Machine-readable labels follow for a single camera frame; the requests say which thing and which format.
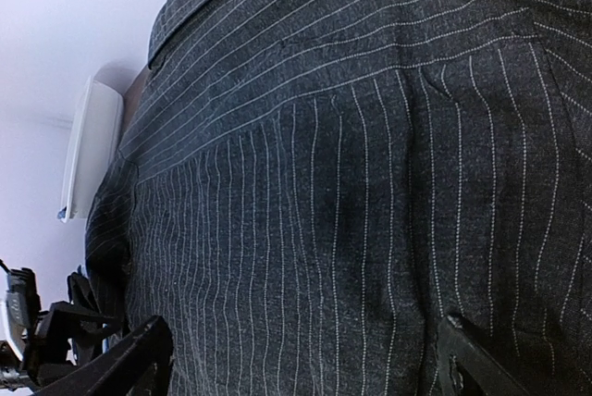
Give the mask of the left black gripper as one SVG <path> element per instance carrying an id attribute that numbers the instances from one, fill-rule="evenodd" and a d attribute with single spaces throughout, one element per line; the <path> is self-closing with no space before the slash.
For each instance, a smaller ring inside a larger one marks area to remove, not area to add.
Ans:
<path id="1" fill-rule="evenodd" d="M 25 286 L 25 352 L 22 371 L 35 387 L 46 387 L 90 363 L 102 353 L 103 340 L 122 329 L 122 319 L 99 312 L 90 281 L 67 279 L 68 299 L 41 309 L 36 281 Z"/>

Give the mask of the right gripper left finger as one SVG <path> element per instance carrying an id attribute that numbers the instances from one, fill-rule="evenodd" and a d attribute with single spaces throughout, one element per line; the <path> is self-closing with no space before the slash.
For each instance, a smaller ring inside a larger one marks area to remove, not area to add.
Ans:
<path id="1" fill-rule="evenodd" d="M 167 395 L 173 341 L 167 322 L 153 316 L 107 353 L 35 393 L 42 396 Z"/>

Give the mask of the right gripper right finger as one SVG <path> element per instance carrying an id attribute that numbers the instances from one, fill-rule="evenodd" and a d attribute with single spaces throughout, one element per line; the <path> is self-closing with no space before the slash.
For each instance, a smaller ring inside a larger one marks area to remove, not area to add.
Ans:
<path id="1" fill-rule="evenodd" d="M 458 314 L 444 316 L 437 332 L 438 382 L 444 395 L 530 395 L 488 340 Z"/>

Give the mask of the dark pinstriped long sleeve shirt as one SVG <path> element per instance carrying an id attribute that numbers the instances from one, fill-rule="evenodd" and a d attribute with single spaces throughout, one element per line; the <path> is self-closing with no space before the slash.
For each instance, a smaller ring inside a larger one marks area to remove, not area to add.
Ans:
<path id="1" fill-rule="evenodd" d="M 174 395 L 439 395 L 457 313 L 591 391 L 591 0 L 167 0 L 94 196 Z"/>

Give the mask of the white plastic basin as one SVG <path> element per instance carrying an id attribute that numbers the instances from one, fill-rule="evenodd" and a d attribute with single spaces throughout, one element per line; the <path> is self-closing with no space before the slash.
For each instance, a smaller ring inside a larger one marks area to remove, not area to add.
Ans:
<path id="1" fill-rule="evenodd" d="M 112 162 L 120 138 L 124 100 L 120 93 L 93 77 L 77 102 L 57 218 L 67 223 L 86 219 Z"/>

